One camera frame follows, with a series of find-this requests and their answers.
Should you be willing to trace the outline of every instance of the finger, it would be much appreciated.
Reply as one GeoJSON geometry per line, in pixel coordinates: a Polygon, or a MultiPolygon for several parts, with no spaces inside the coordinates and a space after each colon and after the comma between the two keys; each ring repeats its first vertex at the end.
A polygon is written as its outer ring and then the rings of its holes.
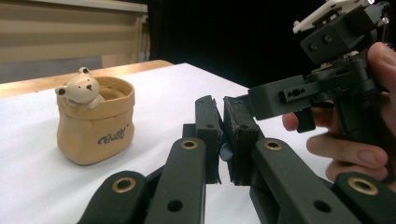
{"type": "Polygon", "coordinates": [[[283,126],[287,131],[294,131],[298,128],[299,121],[294,113],[284,114],[282,116],[283,126]]]}
{"type": "Polygon", "coordinates": [[[317,126],[327,128],[331,133],[341,132],[338,116],[333,108],[312,107],[312,114],[317,126]]]}
{"type": "Polygon", "coordinates": [[[396,52],[378,42],[370,47],[367,60],[375,80],[389,90],[390,100],[396,103],[396,52]]]}
{"type": "Polygon", "coordinates": [[[379,108],[379,113],[383,121],[383,123],[379,123],[379,127],[382,125],[388,128],[388,130],[383,130],[385,133],[381,133],[384,136],[383,139],[394,139],[396,136],[396,104],[390,101],[390,94],[386,92],[373,99],[373,105],[379,108]]]}
{"type": "Polygon", "coordinates": [[[368,168],[384,167],[388,162],[388,154],[382,148],[334,138],[330,133],[311,137],[306,147],[315,155],[368,168]]]}
{"type": "Polygon", "coordinates": [[[393,192],[396,193],[396,181],[393,181],[389,184],[387,184],[388,188],[390,188],[391,190],[393,190],[393,192]]]}
{"type": "MultiPolygon", "coordinates": [[[[311,109],[317,126],[328,128],[331,132],[338,132],[337,115],[332,108],[312,107],[311,109]]],[[[299,120],[294,113],[284,114],[282,116],[282,122],[288,131],[296,130],[299,125],[299,120]]]]}
{"type": "Polygon", "coordinates": [[[377,169],[368,168],[359,165],[346,164],[343,161],[334,160],[330,163],[326,170],[326,176],[331,181],[335,181],[335,178],[342,173],[357,172],[365,175],[369,175],[376,180],[384,180],[388,176],[388,170],[385,167],[377,169]]]}

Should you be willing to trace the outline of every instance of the white robot part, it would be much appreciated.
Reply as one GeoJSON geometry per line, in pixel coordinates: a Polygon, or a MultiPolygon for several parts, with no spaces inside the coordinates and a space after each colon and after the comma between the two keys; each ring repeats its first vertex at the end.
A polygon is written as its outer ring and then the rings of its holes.
{"type": "Polygon", "coordinates": [[[374,3],[375,0],[328,0],[302,21],[295,21],[293,32],[295,34],[314,28],[314,23],[326,15],[331,10],[338,10],[339,13],[348,13],[358,6],[367,7],[374,3]]]}

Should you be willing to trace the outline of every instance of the bear figurine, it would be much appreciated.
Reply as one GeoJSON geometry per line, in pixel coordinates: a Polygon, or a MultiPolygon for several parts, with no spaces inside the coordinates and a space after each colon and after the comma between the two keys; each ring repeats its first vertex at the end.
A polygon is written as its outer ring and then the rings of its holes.
{"type": "Polygon", "coordinates": [[[94,109],[105,99],[99,94],[99,82],[91,76],[86,67],[78,69],[78,75],[71,78],[64,86],[55,89],[60,97],[66,97],[71,106],[87,104],[89,109],[94,109]]]}

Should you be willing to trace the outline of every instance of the white table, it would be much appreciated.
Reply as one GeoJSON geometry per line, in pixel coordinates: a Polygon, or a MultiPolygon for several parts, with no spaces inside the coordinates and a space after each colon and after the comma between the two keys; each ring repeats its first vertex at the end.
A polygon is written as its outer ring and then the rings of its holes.
{"type": "MultiPolygon", "coordinates": [[[[135,88],[132,144],[94,165],[69,161],[56,143],[59,122],[54,89],[0,98],[0,223],[76,223],[92,195],[109,176],[130,170],[148,175],[165,164],[184,123],[194,123],[194,102],[211,95],[223,112],[224,96],[247,89],[189,64],[177,64],[120,77],[135,88]]],[[[287,132],[280,117],[258,122],[265,136],[294,148],[314,172],[324,177],[328,159],[307,152],[309,133],[287,132]]],[[[249,187],[229,180],[219,166],[222,185],[206,186],[205,223],[260,223],[249,187]]]]}

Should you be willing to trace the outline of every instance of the human hand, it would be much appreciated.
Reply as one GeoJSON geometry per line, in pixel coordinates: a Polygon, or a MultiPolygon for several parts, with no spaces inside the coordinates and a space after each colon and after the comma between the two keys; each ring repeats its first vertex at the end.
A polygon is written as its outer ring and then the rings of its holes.
{"type": "MultiPolygon", "coordinates": [[[[374,105],[385,123],[384,129],[387,129],[383,139],[385,147],[347,141],[342,135],[334,109],[313,107],[315,123],[319,127],[326,127],[328,132],[311,137],[306,147],[313,154],[332,158],[326,171],[326,176],[331,181],[346,172],[363,173],[380,181],[384,180],[389,172],[396,175],[396,53],[382,43],[375,43],[368,51],[367,60],[374,79],[389,90],[389,93],[384,93],[374,100],[374,105]],[[386,168],[388,162],[392,170],[386,168]]],[[[285,114],[282,119],[286,130],[297,129],[298,120],[293,113],[285,114]]],[[[388,185],[396,192],[395,181],[388,185]]]]}

